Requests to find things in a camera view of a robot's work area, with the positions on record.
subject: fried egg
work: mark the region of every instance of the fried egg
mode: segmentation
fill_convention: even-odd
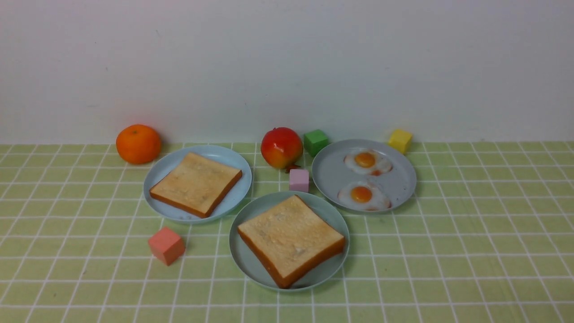
[[[350,183],[339,191],[337,197],[344,206],[355,210],[379,211],[391,207],[391,200],[369,181]]]
[[[372,149],[349,153],[343,162],[359,175],[379,176],[393,169],[393,164],[387,158]]]

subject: plate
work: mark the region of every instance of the plate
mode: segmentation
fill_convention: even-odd
[[[390,172],[380,176],[359,175],[348,168],[343,159],[350,152],[372,149],[386,157],[392,164]],[[315,186],[337,207],[355,214],[381,214],[405,203],[417,186],[417,174],[410,161],[398,150],[377,141],[349,139],[332,143],[323,148],[313,159],[311,173]],[[378,211],[359,210],[339,202],[337,194],[346,185],[361,180],[374,182],[390,199],[391,207]]]
[[[173,170],[177,165],[179,165],[179,163],[181,163],[183,158],[190,152],[194,152],[198,155],[202,155],[203,157],[209,158],[216,162],[220,162],[222,164],[241,169],[241,171],[243,172],[243,176],[241,176],[241,179],[237,181],[237,183],[235,184],[235,186],[233,186],[231,190],[229,190],[229,192],[223,198],[221,203],[217,205],[217,207],[214,209],[211,216],[207,218],[200,218],[198,216],[194,216],[193,214],[189,214],[176,207],[167,205],[163,202],[153,199],[149,195],[150,188],[152,188],[152,186],[161,181],[161,179],[163,179],[169,172],[171,172],[171,170]],[[221,146],[215,146],[215,145],[193,146],[180,149],[176,152],[172,152],[169,155],[160,159],[148,172],[143,182],[143,191],[144,191],[143,195],[148,205],[154,211],[156,211],[163,217],[167,218],[168,220],[178,222],[181,224],[203,224],[217,220],[225,216],[229,211],[231,211],[234,207],[236,207],[241,202],[241,200],[243,200],[247,195],[247,192],[251,187],[252,181],[253,177],[251,175],[251,167],[249,167],[249,163],[247,163],[247,160],[241,157],[240,154],[234,152],[229,148]]]
[[[243,242],[237,227],[245,221],[258,216],[271,207],[281,203],[287,198],[298,195],[320,218],[332,226],[345,237],[345,247],[342,253],[322,262],[319,266],[309,271],[305,276],[296,281],[291,288],[281,289],[275,284],[264,266],[259,262],[255,254]],[[349,253],[350,245],[349,228],[339,211],[324,199],[315,195],[299,191],[283,191],[264,195],[249,202],[235,217],[229,233],[229,247],[231,256],[239,269],[251,280],[260,286],[283,292],[304,291],[312,289],[330,279],[339,271]]]

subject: wall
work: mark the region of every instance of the wall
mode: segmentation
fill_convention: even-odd
[[[574,139],[572,0],[0,0],[0,141]]]

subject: orange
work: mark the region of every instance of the orange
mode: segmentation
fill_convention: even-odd
[[[146,164],[160,155],[161,138],[151,127],[131,125],[115,139],[119,156],[130,164]]]

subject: coral cube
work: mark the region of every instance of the coral cube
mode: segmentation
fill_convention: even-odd
[[[321,149],[329,144],[329,138],[321,130],[313,130],[303,135],[303,147],[307,152],[315,157]]]
[[[183,239],[168,227],[163,227],[149,240],[152,254],[167,266],[171,265],[185,252]]]
[[[309,171],[308,170],[290,170],[289,171],[289,190],[309,192]]]
[[[394,149],[401,152],[401,154],[405,154],[410,147],[410,141],[412,140],[413,135],[409,132],[404,130],[397,129],[391,135],[391,139],[389,140],[389,146],[393,147]]]

